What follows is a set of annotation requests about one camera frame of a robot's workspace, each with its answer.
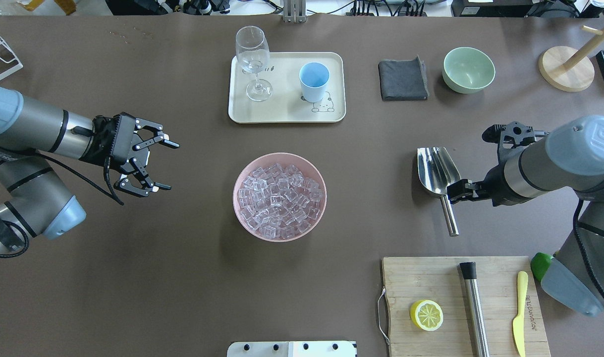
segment gray cloth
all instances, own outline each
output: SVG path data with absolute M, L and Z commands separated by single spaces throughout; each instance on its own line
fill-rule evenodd
M 383 100 L 425 100 L 427 77 L 419 56 L 411 61 L 384 59 L 379 63 Z

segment wooden mug stand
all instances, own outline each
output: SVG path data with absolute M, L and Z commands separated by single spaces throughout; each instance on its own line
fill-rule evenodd
M 549 48 L 538 61 L 542 77 L 563 91 L 585 90 L 595 77 L 595 68 L 587 55 L 604 41 L 604 28 L 597 30 L 582 26 L 581 29 L 594 34 L 594 37 L 580 50 L 567 46 Z

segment wine glass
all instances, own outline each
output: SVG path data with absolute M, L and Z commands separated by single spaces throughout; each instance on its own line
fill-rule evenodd
M 258 73 L 269 65 L 269 45 L 264 31 L 256 26 L 245 26 L 236 34 L 236 56 L 245 72 L 256 79 L 247 85 L 247 96 L 255 102 L 263 102 L 272 94 L 271 84 L 258 78 Z

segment pink bowl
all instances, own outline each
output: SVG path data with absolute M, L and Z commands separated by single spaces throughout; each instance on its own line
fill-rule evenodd
M 245 219 L 240 215 L 241 208 L 240 203 L 238 202 L 238 190 L 242 188 L 242 182 L 245 180 L 245 178 L 247 178 L 247 176 L 249 176 L 252 171 L 258 169 L 258 167 L 267 168 L 276 163 L 282 165 L 283 169 L 286 169 L 288 165 L 295 165 L 302 172 L 304 177 L 309 177 L 317 181 L 317 183 L 320 184 L 320 188 L 324 191 L 324 198 L 322 198 L 322 200 L 320 201 L 320 214 L 318 215 L 315 222 L 311 224 L 310 228 L 306 232 L 295 235 L 293 238 L 290 239 L 268 239 L 262 237 L 259 231 L 253 231 L 251 228 L 249 228 Z M 295 239 L 303 237 L 304 235 L 306 235 L 306 233 L 313 230 L 313 228 L 317 226 L 317 223 L 319 223 L 320 219 L 322 219 L 322 216 L 324 215 L 324 210 L 326 209 L 326 200 L 326 184 L 324 183 L 324 178 L 317 170 L 317 168 L 313 166 L 313 164 L 309 163 L 308 160 L 295 154 L 288 154 L 287 152 L 274 152 L 272 154 L 266 154 L 264 156 L 261 156 L 260 158 L 253 160 L 249 165 L 247 165 L 247 167 L 245 167 L 245 169 L 242 170 L 242 172 L 238 176 L 238 180 L 236 180 L 236 185 L 233 186 L 233 208 L 236 212 L 236 217 L 238 217 L 238 221 L 240 221 L 240 224 L 245 229 L 247 229 L 247 231 L 252 235 L 255 235 L 260 239 L 270 242 L 293 241 Z

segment brown table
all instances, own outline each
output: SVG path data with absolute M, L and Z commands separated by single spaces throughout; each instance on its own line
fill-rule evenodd
M 540 18 L 10 17 L 0 36 L 25 68 L 0 83 L 93 117 L 126 111 L 165 124 L 181 144 L 154 147 L 152 177 L 172 185 L 118 206 L 57 169 L 88 217 L 65 236 L 34 239 L 0 261 L 0 356 L 224 356 L 232 341 L 348 339 L 362 357 L 386 355 L 376 326 L 385 256 L 551 253 L 571 230 L 570 189 L 524 205 L 461 203 L 461 235 L 447 236 L 440 204 L 421 187 L 417 147 L 444 145 L 464 177 L 496 165 L 492 124 L 519 120 L 552 130 L 604 115 L 604 84 L 565 93 L 537 58 L 580 47 L 586 23 Z M 347 115 L 336 124 L 239 125 L 227 116 L 234 34 L 263 28 L 273 52 L 343 58 Z M 477 47 L 494 83 L 459 95 L 442 81 L 451 48 Z M 377 64 L 427 65 L 430 99 L 383 102 Z M 254 158 L 286 151 L 311 161 L 329 191 L 327 211 L 303 239 L 260 241 L 238 223 L 231 190 Z M 98 167 L 62 159 L 95 181 Z M 7 193 L 0 186 L 0 203 Z M 553 356 L 604 357 L 604 312 L 586 318 L 540 292 Z

